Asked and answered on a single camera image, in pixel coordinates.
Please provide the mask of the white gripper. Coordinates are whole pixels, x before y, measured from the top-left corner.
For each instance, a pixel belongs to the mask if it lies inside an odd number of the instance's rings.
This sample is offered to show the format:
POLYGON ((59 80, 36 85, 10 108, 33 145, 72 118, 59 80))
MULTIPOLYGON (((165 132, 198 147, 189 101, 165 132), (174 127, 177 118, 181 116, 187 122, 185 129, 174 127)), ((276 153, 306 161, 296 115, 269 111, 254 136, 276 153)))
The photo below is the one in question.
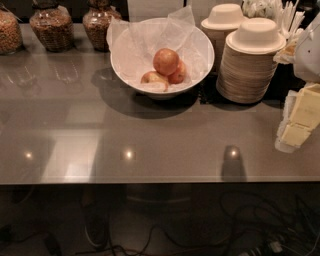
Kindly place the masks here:
POLYGON ((275 148, 285 153, 299 149, 320 124, 320 13, 299 36, 293 68, 296 77, 315 83, 286 96, 275 140, 275 148))

